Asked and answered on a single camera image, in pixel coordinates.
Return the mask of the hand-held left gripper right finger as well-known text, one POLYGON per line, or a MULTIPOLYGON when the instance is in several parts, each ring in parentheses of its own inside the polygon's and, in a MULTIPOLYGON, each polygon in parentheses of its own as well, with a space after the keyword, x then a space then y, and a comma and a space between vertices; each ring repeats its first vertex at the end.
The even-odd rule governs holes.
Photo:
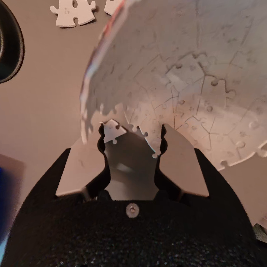
POLYGON ((194 146, 168 124, 162 125, 154 183, 172 201, 179 201, 184 194, 209 197, 194 146))

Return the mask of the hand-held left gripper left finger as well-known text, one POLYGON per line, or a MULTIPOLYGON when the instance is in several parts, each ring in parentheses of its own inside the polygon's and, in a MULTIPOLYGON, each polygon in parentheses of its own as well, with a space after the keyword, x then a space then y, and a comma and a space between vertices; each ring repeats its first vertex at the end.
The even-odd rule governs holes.
POLYGON ((111 177, 104 154, 104 124, 93 132, 86 144, 79 138, 72 146, 55 195, 83 194, 86 200, 98 196, 105 189, 111 177))

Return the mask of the white puzzle piece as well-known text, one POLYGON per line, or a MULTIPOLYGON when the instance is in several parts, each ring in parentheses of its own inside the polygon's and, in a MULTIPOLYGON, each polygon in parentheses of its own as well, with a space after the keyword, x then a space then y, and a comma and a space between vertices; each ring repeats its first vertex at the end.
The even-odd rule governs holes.
POLYGON ((56 26, 61 28, 76 27, 74 22, 78 19, 78 25, 87 24, 95 19, 93 10, 96 9, 95 1, 91 4, 87 0, 77 0, 77 7, 72 0, 59 0, 58 8, 50 6, 50 11, 57 15, 56 26))
POLYGON ((117 138, 126 134, 127 130, 123 128, 117 121, 110 119, 104 124, 104 143, 112 141, 117 144, 117 138))
POLYGON ((113 16, 124 5, 124 0, 106 0, 104 12, 113 16))

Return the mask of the printed puzzle ball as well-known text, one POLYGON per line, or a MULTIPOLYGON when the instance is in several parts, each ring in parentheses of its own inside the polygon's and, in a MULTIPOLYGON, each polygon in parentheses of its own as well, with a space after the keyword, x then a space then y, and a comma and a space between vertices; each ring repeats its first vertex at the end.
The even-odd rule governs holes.
POLYGON ((122 107, 154 158, 163 124, 218 170, 265 158, 266 12, 267 1, 123 1, 83 78, 83 143, 96 112, 122 107))

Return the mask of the black ball stand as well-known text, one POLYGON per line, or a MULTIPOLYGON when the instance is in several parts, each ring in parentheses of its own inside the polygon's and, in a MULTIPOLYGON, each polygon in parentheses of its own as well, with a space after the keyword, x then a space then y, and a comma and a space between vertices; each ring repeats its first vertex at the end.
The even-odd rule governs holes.
POLYGON ((25 53, 24 39, 17 19, 0 1, 0 83, 11 80, 20 70, 25 53))

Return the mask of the blue box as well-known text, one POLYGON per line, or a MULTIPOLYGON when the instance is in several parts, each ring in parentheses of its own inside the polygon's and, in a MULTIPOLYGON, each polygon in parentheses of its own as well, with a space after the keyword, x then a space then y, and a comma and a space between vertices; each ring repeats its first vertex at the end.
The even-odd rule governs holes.
POLYGON ((0 155, 0 244, 5 241, 19 209, 25 164, 0 155))

